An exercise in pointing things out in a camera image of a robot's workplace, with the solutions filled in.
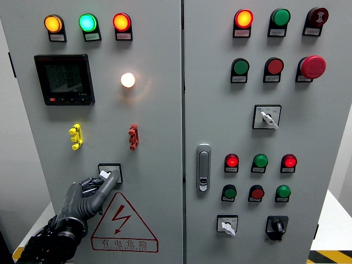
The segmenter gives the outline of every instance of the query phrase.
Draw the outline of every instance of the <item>square switch plate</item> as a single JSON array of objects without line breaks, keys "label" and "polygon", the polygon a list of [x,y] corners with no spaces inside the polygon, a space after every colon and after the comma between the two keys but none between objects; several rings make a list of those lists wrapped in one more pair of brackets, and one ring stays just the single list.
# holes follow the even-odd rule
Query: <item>square switch plate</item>
[{"label": "square switch plate", "polygon": [[231,228],[237,232],[238,216],[237,215],[218,215],[217,216],[217,232],[225,232],[221,223],[231,224]]},{"label": "square switch plate", "polygon": [[279,104],[256,104],[254,106],[253,129],[274,129],[273,126],[267,124],[260,112],[264,111],[270,115],[274,122],[279,126],[281,105]]},{"label": "square switch plate", "polygon": [[98,164],[99,174],[101,173],[101,171],[112,172],[115,169],[119,170],[120,172],[120,179],[117,181],[117,184],[121,184],[123,183],[123,178],[122,178],[122,169],[121,169],[120,163],[99,163]]}]

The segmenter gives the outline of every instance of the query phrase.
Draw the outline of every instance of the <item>green push button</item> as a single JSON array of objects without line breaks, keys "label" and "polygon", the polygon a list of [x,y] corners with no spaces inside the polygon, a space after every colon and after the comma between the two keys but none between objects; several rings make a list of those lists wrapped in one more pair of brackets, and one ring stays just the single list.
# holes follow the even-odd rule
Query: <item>green push button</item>
[{"label": "green push button", "polygon": [[281,198],[287,198],[291,194],[290,187],[287,185],[281,185],[276,189],[276,193]]},{"label": "green push button", "polygon": [[224,194],[225,194],[226,198],[232,199],[232,198],[236,197],[237,192],[234,189],[227,189]]},{"label": "green push button", "polygon": [[254,162],[254,165],[257,166],[258,168],[264,168],[265,166],[268,165],[268,158],[264,154],[259,154],[254,157],[253,162]]},{"label": "green push button", "polygon": [[245,74],[249,70],[249,63],[243,59],[238,60],[237,62],[235,62],[233,69],[235,73],[239,75]]},{"label": "green push button", "polygon": [[272,20],[276,25],[284,26],[289,23],[290,18],[290,12],[287,9],[277,9],[274,11],[274,16]]}]

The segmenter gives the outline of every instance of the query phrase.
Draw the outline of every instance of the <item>green indicator light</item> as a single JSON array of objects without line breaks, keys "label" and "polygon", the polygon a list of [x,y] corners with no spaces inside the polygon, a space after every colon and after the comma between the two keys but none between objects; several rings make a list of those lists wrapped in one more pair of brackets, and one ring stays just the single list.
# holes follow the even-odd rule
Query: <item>green indicator light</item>
[{"label": "green indicator light", "polygon": [[281,185],[276,189],[276,193],[281,198],[287,198],[291,194],[291,190],[287,185]]},{"label": "green indicator light", "polygon": [[79,18],[79,26],[83,31],[92,32],[97,27],[97,20],[92,14],[83,14]]},{"label": "green indicator light", "polygon": [[233,69],[237,74],[245,74],[249,69],[249,64],[245,60],[239,60],[235,62]]},{"label": "green indicator light", "polygon": [[289,23],[290,18],[291,18],[291,15],[288,10],[279,9],[274,13],[273,22],[278,26],[284,26],[287,23]]},{"label": "green indicator light", "polygon": [[254,162],[255,166],[257,166],[259,168],[264,168],[265,166],[268,165],[268,158],[264,154],[259,154],[254,157],[253,162]]},{"label": "green indicator light", "polygon": [[228,189],[225,191],[225,196],[228,199],[232,199],[233,197],[235,197],[237,195],[237,192],[234,189]]}]

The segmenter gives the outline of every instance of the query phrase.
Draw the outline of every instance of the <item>yellow cable connector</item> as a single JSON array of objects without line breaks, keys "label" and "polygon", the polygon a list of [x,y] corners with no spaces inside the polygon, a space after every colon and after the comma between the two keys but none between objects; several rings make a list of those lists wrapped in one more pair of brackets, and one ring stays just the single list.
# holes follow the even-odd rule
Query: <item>yellow cable connector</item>
[{"label": "yellow cable connector", "polygon": [[71,135],[71,142],[74,142],[72,149],[77,150],[83,144],[82,130],[80,124],[74,124],[74,126],[68,131]]}]

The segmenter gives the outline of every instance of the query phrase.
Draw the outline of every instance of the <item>illuminated yellow light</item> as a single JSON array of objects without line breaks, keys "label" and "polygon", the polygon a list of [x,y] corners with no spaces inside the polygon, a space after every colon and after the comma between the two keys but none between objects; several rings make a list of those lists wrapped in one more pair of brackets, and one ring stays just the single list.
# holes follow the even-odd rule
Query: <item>illuminated yellow light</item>
[{"label": "illuminated yellow light", "polygon": [[113,18],[113,25],[118,31],[126,31],[131,26],[131,19],[125,13],[118,13]]},{"label": "illuminated yellow light", "polygon": [[125,73],[121,76],[121,83],[126,88],[131,88],[136,82],[136,78],[132,73]]},{"label": "illuminated yellow light", "polygon": [[48,15],[44,19],[45,28],[51,33],[57,33],[62,29],[62,21],[55,15]]},{"label": "illuminated yellow light", "polygon": [[248,28],[253,22],[253,14],[249,10],[240,10],[236,15],[236,24],[240,28]]}]

